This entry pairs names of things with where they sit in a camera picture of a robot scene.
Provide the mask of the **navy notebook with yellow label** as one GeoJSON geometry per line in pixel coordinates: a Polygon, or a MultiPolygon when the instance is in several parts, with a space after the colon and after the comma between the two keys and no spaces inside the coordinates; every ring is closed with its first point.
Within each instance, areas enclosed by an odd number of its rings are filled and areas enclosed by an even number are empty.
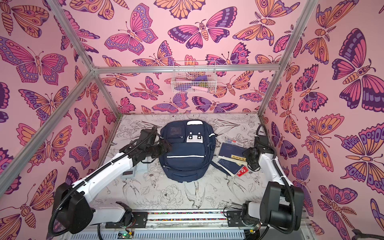
{"type": "Polygon", "coordinates": [[[243,155],[247,149],[239,147],[237,145],[222,143],[218,157],[228,161],[240,161],[245,162],[246,158],[243,155]]]}

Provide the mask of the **navy blue student backpack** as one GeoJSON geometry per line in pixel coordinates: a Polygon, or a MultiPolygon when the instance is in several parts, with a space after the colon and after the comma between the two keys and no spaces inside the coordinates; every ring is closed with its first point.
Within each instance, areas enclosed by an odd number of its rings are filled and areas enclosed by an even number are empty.
{"type": "Polygon", "coordinates": [[[171,122],[161,129],[161,137],[171,145],[171,150],[159,157],[170,180],[189,183],[205,175],[216,149],[216,134],[210,124],[202,120],[171,122]]]}

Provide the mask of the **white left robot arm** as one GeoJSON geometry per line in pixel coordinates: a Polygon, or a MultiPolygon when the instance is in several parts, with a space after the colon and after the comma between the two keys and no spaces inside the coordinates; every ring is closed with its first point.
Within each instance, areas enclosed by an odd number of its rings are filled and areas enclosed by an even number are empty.
{"type": "Polygon", "coordinates": [[[139,139],[121,148],[110,161],[85,178],[71,185],[61,184],[55,192],[48,233],[52,237],[67,232],[77,234],[89,225],[101,223],[131,225],[134,215],[127,204],[116,202],[111,207],[95,207],[91,205],[93,200],[113,180],[147,157],[155,160],[171,150],[172,145],[158,134],[156,127],[144,129],[139,139]]]}

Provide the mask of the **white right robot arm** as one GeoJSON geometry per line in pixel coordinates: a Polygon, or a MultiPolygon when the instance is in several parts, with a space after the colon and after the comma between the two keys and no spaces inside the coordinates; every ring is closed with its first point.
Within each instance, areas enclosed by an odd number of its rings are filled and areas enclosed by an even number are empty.
{"type": "Polygon", "coordinates": [[[260,203],[247,201],[241,218],[247,226],[272,227],[283,234],[300,228],[304,192],[288,179],[267,136],[255,136],[254,146],[243,152],[251,170],[261,170],[268,180],[260,203]]]}

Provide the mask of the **white rectangular eraser case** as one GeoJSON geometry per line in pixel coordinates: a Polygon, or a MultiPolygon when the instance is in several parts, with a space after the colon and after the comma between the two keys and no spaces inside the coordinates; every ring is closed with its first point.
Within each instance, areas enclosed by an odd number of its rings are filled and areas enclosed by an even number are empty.
{"type": "Polygon", "coordinates": [[[148,167],[148,164],[139,162],[135,166],[135,169],[136,169],[136,174],[142,175],[142,174],[144,174],[144,173],[146,173],[148,171],[149,167],[148,167]]]}

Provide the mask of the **clear pen with red cap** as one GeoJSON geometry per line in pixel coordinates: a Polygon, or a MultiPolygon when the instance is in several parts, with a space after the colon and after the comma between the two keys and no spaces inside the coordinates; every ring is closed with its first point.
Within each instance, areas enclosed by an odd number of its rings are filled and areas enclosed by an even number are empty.
{"type": "Polygon", "coordinates": [[[232,139],[226,139],[225,143],[236,145],[236,146],[240,146],[240,147],[244,147],[245,146],[245,144],[243,142],[241,142],[241,141],[239,142],[237,140],[232,140],[232,139]]]}

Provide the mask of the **red booklet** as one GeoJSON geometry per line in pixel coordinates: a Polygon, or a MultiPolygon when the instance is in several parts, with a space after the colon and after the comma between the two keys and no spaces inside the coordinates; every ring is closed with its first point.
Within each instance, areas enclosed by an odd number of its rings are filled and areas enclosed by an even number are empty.
{"type": "Polygon", "coordinates": [[[241,176],[245,175],[248,171],[249,171],[249,169],[248,169],[246,166],[243,166],[243,167],[237,172],[237,176],[238,176],[238,177],[241,177],[241,176]]]}

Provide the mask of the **grey pocket calculator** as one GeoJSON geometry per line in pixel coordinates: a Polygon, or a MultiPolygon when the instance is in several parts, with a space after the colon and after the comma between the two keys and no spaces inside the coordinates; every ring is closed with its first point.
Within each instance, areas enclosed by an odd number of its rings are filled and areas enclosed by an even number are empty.
{"type": "Polygon", "coordinates": [[[121,174],[121,179],[122,180],[126,180],[126,179],[131,179],[131,178],[134,178],[136,175],[136,169],[135,168],[131,168],[127,171],[124,171],[122,174],[121,174]]]}

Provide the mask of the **green controller board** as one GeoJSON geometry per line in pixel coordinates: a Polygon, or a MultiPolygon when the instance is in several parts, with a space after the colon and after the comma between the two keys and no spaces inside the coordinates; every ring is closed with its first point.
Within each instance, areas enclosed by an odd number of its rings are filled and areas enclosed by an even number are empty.
{"type": "Polygon", "coordinates": [[[134,237],[134,233],[130,231],[118,232],[118,240],[131,240],[134,237]]]}

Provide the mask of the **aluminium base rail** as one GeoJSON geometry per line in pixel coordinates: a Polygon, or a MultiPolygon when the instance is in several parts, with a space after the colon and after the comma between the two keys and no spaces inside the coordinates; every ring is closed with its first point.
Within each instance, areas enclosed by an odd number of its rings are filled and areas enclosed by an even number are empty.
{"type": "Polygon", "coordinates": [[[132,240],[257,240],[267,227],[245,225],[241,211],[235,209],[140,210],[133,215],[129,226],[89,225],[77,234],[65,233],[61,239],[118,240],[118,232],[130,231],[134,233],[132,240]]]}

